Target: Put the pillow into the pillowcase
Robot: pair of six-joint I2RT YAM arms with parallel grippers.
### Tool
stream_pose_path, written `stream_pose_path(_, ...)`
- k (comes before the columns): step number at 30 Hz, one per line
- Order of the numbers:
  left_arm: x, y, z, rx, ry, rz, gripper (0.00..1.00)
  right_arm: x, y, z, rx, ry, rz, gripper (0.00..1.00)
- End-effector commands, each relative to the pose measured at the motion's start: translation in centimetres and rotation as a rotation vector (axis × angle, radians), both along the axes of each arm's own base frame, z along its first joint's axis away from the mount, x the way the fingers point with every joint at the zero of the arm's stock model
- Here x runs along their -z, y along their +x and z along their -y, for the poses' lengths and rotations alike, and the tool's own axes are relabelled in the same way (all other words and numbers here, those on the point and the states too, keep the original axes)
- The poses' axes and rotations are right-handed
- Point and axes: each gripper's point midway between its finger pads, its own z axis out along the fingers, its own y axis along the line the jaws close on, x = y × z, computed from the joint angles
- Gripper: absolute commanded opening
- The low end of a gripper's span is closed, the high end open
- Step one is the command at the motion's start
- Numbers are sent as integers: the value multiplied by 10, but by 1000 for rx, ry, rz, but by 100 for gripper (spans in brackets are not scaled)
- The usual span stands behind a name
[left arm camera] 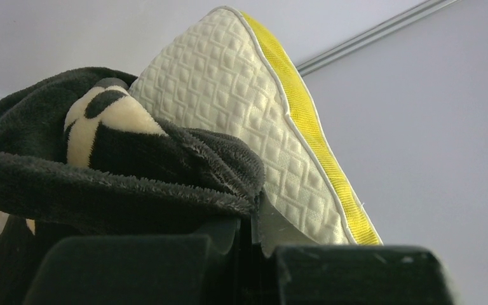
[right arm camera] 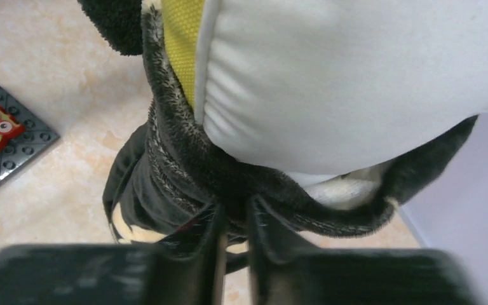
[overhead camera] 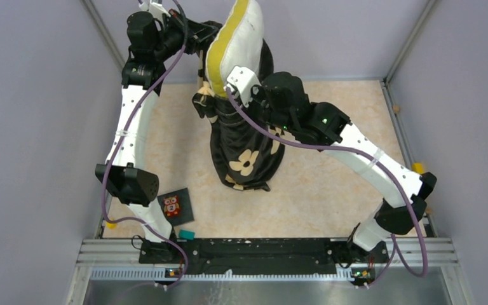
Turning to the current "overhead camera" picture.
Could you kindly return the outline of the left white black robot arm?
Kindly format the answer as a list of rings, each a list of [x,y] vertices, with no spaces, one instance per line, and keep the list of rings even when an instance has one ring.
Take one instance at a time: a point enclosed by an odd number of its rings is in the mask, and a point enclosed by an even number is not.
[[[183,54],[202,54],[216,37],[221,24],[195,22],[186,17],[181,5],[166,10],[159,1],[142,1],[140,10],[127,20],[128,58],[121,71],[121,110],[115,138],[106,160],[95,175],[110,194],[132,211],[129,217],[112,220],[104,207],[108,224],[138,222],[147,241],[155,244],[154,254],[172,262],[178,245],[170,240],[173,226],[158,201],[159,178],[148,172],[144,151],[152,110],[161,94],[164,79]]]

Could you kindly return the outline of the white pillow yellow edge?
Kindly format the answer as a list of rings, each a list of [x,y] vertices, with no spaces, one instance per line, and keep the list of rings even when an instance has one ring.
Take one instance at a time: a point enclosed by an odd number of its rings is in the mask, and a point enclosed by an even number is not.
[[[227,97],[224,85],[234,67],[259,71],[263,37],[264,21],[259,3],[236,1],[205,59],[206,77],[216,96]]]

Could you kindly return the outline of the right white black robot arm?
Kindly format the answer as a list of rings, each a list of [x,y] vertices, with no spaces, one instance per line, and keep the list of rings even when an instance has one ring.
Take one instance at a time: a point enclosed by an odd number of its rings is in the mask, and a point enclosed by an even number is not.
[[[276,72],[260,81],[253,70],[236,66],[224,88],[237,112],[255,129],[261,124],[281,128],[295,138],[292,146],[323,151],[382,194],[375,214],[349,237],[347,253],[352,260],[365,261],[391,234],[405,235],[419,224],[437,178],[388,156],[334,104],[310,101],[300,78]]]

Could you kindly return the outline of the black floral pillowcase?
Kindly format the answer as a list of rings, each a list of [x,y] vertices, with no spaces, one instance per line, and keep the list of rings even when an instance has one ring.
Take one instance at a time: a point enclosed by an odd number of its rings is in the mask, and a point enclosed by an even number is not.
[[[192,26],[200,39],[195,46],[200,68],[198,91],[191,101],[198,115],[210,123],[210,152],[220,181],[237,191],[269,191],[268,181],[281,164],[284,145],[251,127],[228,100],[215,96],[207,80],[207,50],[221,27],[211,20]]]

